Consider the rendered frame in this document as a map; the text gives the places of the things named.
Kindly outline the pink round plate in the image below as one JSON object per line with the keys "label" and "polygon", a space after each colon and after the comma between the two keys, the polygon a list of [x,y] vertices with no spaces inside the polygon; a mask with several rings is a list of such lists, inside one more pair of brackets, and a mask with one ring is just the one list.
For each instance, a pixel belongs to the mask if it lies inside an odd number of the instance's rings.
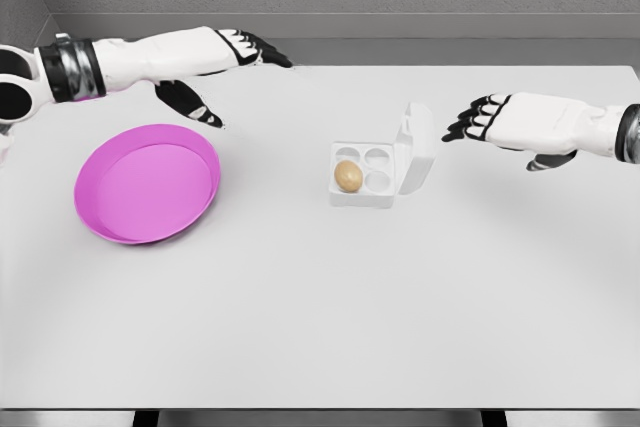
{"label": "pink round plate", "polygon": [[80,220],[121,244],[162,241],[190,227],[208,209],[221,180],[219,156],[199,133],[153,124],[100,145],[74,185]]}

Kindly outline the white egg box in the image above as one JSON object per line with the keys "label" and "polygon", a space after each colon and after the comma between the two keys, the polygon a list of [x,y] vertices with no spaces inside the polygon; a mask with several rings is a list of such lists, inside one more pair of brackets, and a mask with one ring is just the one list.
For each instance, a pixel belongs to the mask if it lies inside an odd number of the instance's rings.
{"label": "white egg box", "polygon": [[[427,106],[411,103],[393,143],[331,144],[329,202],[337,207],[389,208],[398,195],[421,188],[435,158],[433,114]],[[363,185],[356,192],[345,192],[335,180],[335,168],[342,161],[355,163],[363,173]]]}

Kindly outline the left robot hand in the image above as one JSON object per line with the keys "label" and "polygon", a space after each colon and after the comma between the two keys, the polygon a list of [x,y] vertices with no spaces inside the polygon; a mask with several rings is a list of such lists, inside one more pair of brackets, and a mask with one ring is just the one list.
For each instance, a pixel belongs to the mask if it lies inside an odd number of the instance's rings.
{"label": "left robot hand", "polygon": [[148,37],[140,44],[144,72],[154,82],[159,100],[180,115],[215,128],[221,128],[223,121],[187,85],[188,78],[259,64],[293,66],[276,47],[243,30],[198,27]]}

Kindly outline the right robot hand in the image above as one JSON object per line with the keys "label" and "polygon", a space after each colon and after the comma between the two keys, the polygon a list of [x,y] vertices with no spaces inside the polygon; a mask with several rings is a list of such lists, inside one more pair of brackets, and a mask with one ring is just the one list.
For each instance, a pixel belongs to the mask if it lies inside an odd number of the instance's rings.
{"label": "right robot hand", "polygon": [[560,167],[578,152],[579,124],[591,108],[584,102],[531,93],[491,94],[470,103],[442,141],[470,139],[535,154],[529,171]]}

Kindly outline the brown egg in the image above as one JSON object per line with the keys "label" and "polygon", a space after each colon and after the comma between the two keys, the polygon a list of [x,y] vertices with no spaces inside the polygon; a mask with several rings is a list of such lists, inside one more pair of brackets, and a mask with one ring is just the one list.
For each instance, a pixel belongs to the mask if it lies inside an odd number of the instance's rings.
{"label": "brown egg", "polygon": [[363,172],[355,162],[343,160],[335,166],[334,180],[341,191],[355,193],[363,185]]}

